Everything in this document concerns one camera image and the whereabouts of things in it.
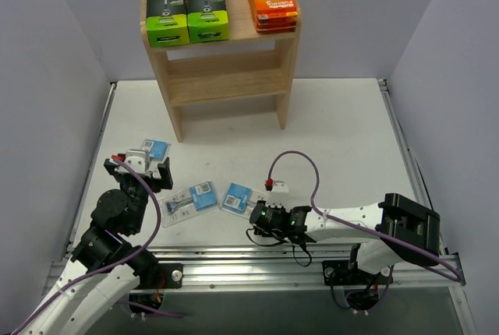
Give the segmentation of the blue razor blister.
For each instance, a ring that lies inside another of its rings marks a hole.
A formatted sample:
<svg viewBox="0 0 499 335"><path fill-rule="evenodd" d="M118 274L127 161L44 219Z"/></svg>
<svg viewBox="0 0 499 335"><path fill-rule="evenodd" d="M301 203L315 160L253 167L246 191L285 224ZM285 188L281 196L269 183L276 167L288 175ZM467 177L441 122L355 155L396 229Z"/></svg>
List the blue razor blister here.
<svg viewBox="0 0 499 335"><path fill-rule="evenodd" d="M218 206L218 196L212 181L190 186L159 200L161 225L170 227L197 217Z"/></svg>
<svg viewBox="0 0 499 335"><path fill-rule="evenodd" d="M149 153L149 158L151 160L164 160L168 154L169 148L169 143L155 139L145 139L141 146L141 150Z"/></svg>
<svg viewBox="0 0 499 335"><path fill-rule="evenodd" d="M219 208L249 219L257 203L266 199L266 193L233 182L222 196Z"/></svg>

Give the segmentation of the green black razor box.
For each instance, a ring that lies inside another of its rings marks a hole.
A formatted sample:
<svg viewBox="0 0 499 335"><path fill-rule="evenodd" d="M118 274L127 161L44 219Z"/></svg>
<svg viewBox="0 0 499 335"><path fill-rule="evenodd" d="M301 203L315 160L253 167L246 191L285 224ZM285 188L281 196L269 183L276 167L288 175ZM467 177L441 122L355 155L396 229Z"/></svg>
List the green black razor box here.
<svg viewBox="0 0 499 335"><path fill-rule="evenodd" d="M190 43L186 0L147 0L145 24L152 48Z"/></svg>
<svg viewBox="0 0 499 335"><path fill-rule="evenodd" d="M225 0L186 0L187 26L191 43L229 39Z"/></svg>

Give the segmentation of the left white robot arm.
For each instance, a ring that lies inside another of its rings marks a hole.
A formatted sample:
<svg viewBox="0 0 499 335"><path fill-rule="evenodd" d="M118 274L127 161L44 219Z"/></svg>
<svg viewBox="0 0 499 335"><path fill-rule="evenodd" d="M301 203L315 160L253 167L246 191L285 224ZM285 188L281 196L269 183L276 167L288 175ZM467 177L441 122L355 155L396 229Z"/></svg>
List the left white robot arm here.
<svg viewBox="0 0 499 335"><path fill-rule="evenodd" d="M157 165L155 177L149 154L128 150L107 159L104 168L119 187L99 197L60 277L16 334L84 334L132 289L164 285L148 245L133 246L126 237L140 232L149 202L160 206L157 193L172 189L169 161Z"/></svg>

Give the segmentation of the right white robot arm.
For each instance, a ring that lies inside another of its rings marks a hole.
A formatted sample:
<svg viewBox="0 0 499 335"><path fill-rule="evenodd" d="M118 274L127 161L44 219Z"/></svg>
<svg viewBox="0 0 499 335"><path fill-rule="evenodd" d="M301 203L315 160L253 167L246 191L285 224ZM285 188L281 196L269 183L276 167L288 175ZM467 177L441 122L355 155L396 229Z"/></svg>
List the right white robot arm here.
<svg viewBox="0 0 499 335"><path fill-rule="evenodd" d="M249 223L265 236L300 247L351 238L351 265L373 275L399 262L439 264L440 215L397 193L387 193L379 203L341 209L273 209L259 201Z"/></svg>

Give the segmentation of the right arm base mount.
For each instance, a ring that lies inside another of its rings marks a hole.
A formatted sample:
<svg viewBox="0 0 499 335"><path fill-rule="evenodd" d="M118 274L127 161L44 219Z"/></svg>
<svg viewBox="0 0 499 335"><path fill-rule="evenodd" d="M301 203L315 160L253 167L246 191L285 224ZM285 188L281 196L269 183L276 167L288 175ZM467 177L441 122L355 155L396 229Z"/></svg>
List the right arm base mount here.
<svg viewBox="0 0 499 335"><path fill-rule="evenodd" d="M322 263L324 283L334 286L367 286L368 284L392 283L391 277L381 273L366 273L356 267L350 267L347 260L324 260Z"/></svg>

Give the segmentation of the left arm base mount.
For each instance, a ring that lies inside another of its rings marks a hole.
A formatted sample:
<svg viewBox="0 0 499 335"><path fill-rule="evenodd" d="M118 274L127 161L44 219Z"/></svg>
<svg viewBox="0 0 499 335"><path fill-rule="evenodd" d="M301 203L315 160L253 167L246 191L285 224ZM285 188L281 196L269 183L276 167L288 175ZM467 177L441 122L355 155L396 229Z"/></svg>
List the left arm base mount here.
<svg viewBox="0 0 499 335"><path fill-rule="evenodd" d="M182 287L183 265L181 263L161 263L152 252L144 249L126 264L139 277L139 290L179 289Z"/></svg>

